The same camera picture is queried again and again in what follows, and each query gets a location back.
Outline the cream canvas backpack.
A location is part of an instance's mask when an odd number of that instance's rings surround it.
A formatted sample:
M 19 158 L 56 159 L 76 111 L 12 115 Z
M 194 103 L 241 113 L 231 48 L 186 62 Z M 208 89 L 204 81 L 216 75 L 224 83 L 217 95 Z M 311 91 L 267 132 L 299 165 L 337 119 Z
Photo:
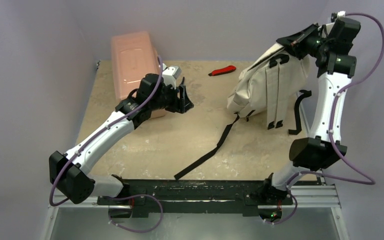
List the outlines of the cream canvas backpack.
M 263 179 L 288 162 L 300 110 L 296 93 L 306 84 L 310 60 L 270 47 L 240 73 L 191 82 L 196 108 L 190 152 L 175 179 Z

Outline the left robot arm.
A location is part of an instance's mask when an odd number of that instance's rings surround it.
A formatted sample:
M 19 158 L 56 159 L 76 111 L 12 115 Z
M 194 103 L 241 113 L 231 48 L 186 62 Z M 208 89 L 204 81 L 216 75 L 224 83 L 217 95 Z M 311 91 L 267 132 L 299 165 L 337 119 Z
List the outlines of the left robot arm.
M 91 196 L 107 197 L 118 205 L 126 203 L 129 191 L 122 178 L 92 176 L 94 165 L 119 140 L 149 120 L 152 112 L 165 110 L 184 114 L 193 107 L 184 81 L 179 85 L 167 84 L 162 74 L 146 74 L 139 87 L 121 100 L 107 120 L 85 140 L 64 153 L 55 151 L 50 155 L 50 205 L 57 207 L 64 203 L 63 200 L 53 201 L 55 190 L 74 204 Z

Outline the red handled utility knife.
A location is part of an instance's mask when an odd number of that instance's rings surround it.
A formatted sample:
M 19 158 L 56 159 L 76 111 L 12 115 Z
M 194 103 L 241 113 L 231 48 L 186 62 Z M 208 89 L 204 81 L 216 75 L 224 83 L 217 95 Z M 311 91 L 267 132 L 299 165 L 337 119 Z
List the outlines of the red handled utility knife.
M 228 65 L 226 67 L 215 69 L 215 70 L 211 71 L 208 74 L 208 76 L 214 77 L 214 76 L 219 76 L 219 75 L 225 75 L 225 74 L 229 74 L 229 73 L 236 71 L 236 69 L 237 68 L 234 65 Z

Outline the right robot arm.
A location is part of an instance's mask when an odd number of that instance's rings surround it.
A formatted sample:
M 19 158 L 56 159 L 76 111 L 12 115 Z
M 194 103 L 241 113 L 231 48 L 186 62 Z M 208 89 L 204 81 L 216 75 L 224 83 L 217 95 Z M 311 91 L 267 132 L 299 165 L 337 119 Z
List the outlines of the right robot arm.
M 347 147 L 341 145 L 341 119 L 346 86 L 352 83 L 357 65 L 356 57 L 349 52 L 361 24 L 340 17 L 330 26 L 312 24 L 298 33 L 276 40 L 300 60 L 308 56 L 315 58 L 318 99 L 308 136 L 292 142 L 290 163 L 274 172 L 271 183 L 260 191 L 262 200 L 268 204 L 278 200 L 280 191 L 286 191 L 303 175 L 329 168 L 347 152 Z

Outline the pink plastic storage box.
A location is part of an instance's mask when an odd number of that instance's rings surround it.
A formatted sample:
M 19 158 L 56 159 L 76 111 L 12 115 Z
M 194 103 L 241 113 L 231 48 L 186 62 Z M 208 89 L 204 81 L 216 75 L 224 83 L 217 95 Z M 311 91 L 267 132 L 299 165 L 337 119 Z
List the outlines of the pink plastic storage box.
M 147 31 L 113 36 L 110 46 L 115 97 L 120 102 L 146 74 L 160 73 L 158 54 Z

